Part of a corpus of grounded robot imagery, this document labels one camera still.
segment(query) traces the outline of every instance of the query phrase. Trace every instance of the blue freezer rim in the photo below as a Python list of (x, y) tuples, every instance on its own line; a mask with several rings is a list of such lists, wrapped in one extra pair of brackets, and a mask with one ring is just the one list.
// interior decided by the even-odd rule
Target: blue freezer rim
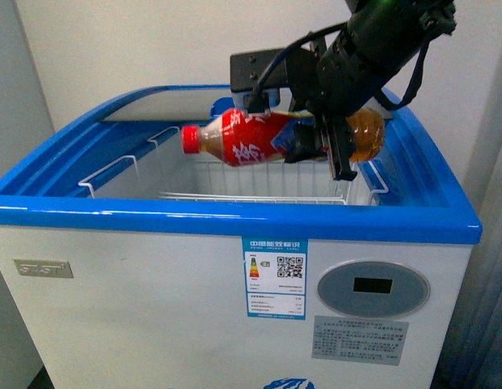
[[(394, 112), (393, 122), (398, 119), (410, 127), (413, 138), (407, 147), (419, 147), (426, 151), (428, 161), (420, 168), (429, 169), (427, 173), (437, 180), (445, 205), (339, 207), (1, 194), (57, 141), (80, 134), (132, 101), (157, 92), (228, 87), (218, 84), (144, 88), (113, 98), (77, 118), (0, 180), (0, 225), (365, 242), (467, 245), (479, 242), (482, 226), (478, 217), (440, 151), (408, 108)], [(420, 162), (416, 160), (414, 163), (418, 167)]]

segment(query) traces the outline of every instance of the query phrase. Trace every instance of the red bottle label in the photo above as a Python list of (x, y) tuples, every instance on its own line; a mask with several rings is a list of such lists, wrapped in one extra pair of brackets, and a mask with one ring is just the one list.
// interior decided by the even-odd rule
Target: red bottle label
[(288, 151), (279, 142), (281, 132), (298, 119), (281, 113), (249, 115), (239, 109), (229, 109), (222, 115), (224, 159), (228, 165), (252, 165), (282, 158)]

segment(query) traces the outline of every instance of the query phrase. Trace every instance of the display screen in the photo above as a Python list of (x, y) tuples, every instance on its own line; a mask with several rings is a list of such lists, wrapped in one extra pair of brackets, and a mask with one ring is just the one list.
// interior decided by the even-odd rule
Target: display screen
[(383, 278), (361, 278), (356, 277), (354, 282), (354, 292), (364, 293), (391, 293), (393, 280)]

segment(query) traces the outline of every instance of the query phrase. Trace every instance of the white wire rack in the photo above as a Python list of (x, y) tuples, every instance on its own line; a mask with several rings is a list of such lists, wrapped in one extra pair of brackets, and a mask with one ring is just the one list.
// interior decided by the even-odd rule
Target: white wire rack
[[(325, 161), (297, 164), (276, 161), (233, 168), (210, 155), (184, 155), (180, 135), (158, 141), (176, 129), (169, 127), (149, 138), (155, 150), (144, 158), (122, 156), (88, 175), (78, 185), (87, 187), (92, 198), (242, 203), (370, 205), (375, 201), (375, 194), (388, 192), (373, 164), (371, 169), (381, 188), (370, 190), (360, 173), (353, 182), (332, 180)], [(97, 176), (122, 161), (132, 165), (103, 186), (94, 187)]]

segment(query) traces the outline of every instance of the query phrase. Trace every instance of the white sticker label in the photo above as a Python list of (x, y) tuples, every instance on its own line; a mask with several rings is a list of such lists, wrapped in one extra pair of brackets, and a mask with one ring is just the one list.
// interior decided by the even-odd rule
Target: white sticker label
[(408, 328), (385, 319), (316, 316), (312, 358), (398, 366)]
[(243, 238), (247, 314), (305, 319), (307, 241)]

